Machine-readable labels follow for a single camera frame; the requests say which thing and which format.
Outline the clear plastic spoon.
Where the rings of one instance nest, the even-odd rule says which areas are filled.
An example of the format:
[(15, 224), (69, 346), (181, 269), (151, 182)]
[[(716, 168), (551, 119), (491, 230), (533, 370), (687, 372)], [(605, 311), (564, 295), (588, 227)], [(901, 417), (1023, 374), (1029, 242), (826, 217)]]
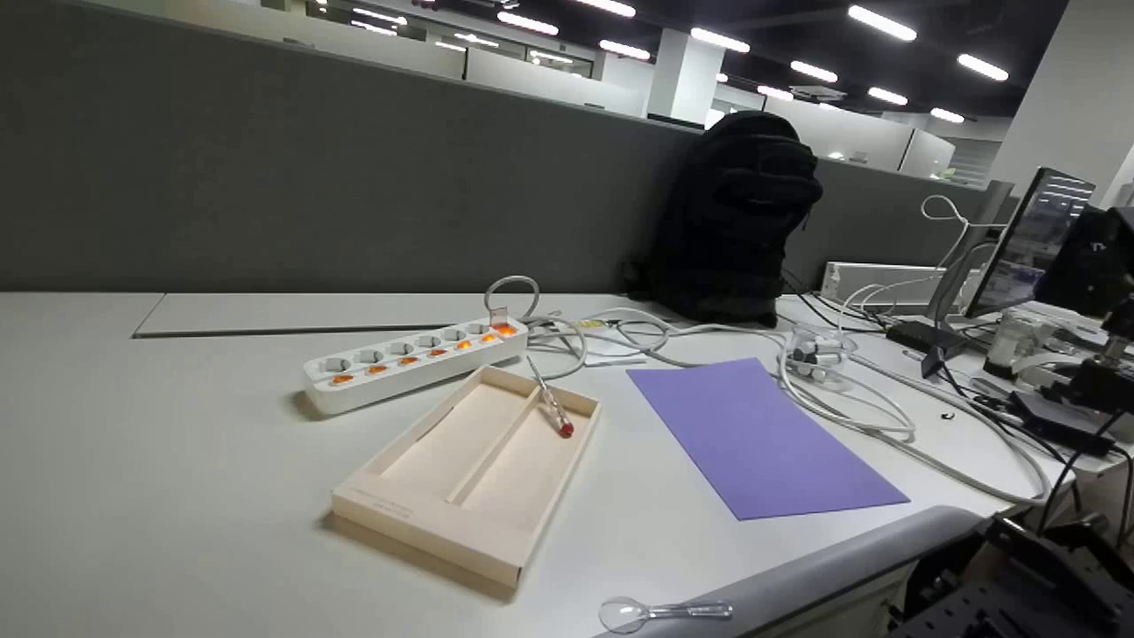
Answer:
[(614, 636), (635, 636), (654, 620), (731, 620), (735, 601), (664, 601), (650, 606), (630, 597), (605, 598), (601, 606), (601, 623)]

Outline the white power strip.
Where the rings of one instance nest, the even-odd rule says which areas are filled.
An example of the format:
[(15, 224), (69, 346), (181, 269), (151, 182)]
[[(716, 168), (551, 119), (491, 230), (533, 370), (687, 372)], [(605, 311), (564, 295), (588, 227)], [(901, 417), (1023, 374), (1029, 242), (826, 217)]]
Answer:
[(426, 390), (479, 364), (510, 360), (529, 350), (518, 320), (467, 320), (397, 341), (361, 345), (305, 364), (305, 397), (319, 415), (360, 410), (410, 390)]

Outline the black backpack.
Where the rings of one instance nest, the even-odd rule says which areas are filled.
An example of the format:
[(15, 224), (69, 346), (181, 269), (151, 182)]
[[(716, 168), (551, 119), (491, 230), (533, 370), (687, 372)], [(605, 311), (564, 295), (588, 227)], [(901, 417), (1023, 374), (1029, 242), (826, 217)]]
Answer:
[(716, 119), (684, 156), (629, 295), (697, 324), (775, 324), (787, 239), (823, 197), (817, 151), (775, 113)]

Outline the computer monitor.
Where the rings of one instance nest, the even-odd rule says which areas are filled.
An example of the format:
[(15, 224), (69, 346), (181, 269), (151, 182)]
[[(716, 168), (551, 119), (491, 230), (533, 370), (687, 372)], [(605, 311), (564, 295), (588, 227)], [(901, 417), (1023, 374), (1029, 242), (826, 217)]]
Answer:
[(1032, 302), (1093, 196), (1093, 182), (1041, 168), (1015, 209), (966, 314), (974, 320)]

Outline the wooden tray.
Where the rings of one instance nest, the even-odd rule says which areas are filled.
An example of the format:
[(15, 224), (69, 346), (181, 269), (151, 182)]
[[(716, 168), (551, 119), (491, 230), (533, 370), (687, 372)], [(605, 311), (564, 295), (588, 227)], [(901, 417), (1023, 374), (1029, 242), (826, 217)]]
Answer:
[(592, 444), (601, 405), (552, 390), (560, 437), (529, 374), (484, 364), (400, 439), (351, 470), (330, 515), (433, 565), (513, 593)]

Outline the pen with red cap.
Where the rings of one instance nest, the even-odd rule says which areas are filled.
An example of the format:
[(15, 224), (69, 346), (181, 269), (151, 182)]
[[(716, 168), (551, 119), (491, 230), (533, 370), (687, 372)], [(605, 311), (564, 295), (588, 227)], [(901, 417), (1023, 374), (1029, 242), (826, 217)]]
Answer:
[(551, 383), (544, 380), (544, 372), (536, 370), (533, 358), (525, 358), (533, 380), (536, 380), (536, 393), (539, 393), (539, 410), (545, 415), (545, 421), (552, 425), (552, 432), (560, 439), (575, 437), (575, 425), (568, 421), (568, 410), (560, 409), (557, 393), (551, 390)]

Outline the purple paper sheet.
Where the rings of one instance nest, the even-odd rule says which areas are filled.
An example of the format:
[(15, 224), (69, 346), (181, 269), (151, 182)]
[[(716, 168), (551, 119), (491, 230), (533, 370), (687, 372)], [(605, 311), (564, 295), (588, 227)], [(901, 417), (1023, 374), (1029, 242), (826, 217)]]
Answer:
[(630, 370), (739, 522), (903, 503), (903, 494), (810, 417), (754, 360)]

